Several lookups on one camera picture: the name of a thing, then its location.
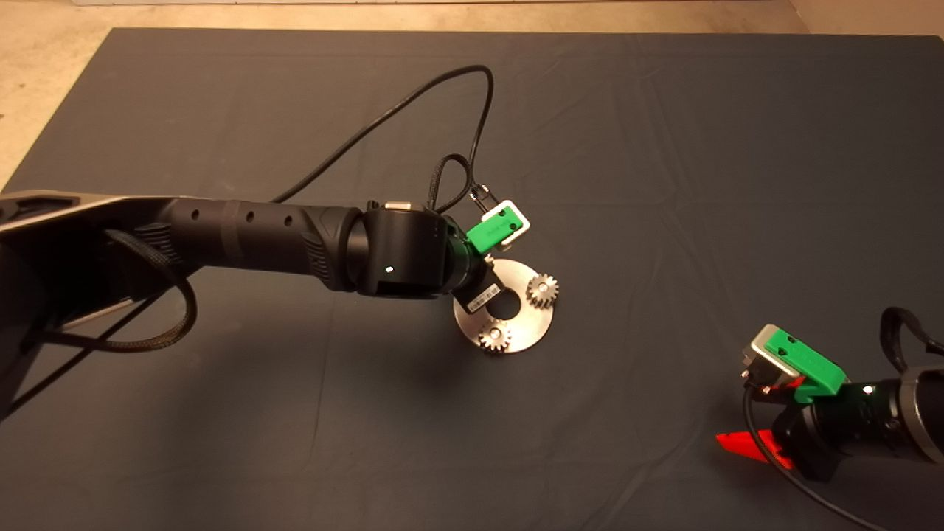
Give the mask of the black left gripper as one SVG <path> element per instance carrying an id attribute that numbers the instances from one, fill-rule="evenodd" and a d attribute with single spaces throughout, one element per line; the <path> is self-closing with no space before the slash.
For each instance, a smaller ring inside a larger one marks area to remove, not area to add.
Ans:
<path id="1" fill-rule="evenodd" d="M 504 290 L 504 282 L 495 270 L 495 260 L 489 254 L 470 263 L 470 268 L 451 295 L 465 315 L 475 315 Z"/>

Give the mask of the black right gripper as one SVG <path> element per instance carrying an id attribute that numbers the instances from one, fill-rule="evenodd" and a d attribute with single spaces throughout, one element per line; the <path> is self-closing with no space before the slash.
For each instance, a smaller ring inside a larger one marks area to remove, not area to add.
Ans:
<path id="1" fill-rule="evenodd" d="M 756 399 L 794 399 L 805 378 L 756 387 Z M 847 458 L 904 456 L 897 382 L 847 383 L 835 396 L 792 403 L 772 431 L 758 431 L 775 461 L 807 480 L 829 482 Z M 749 431 L 715 434 L 723 450 L 770 464 Z"/>

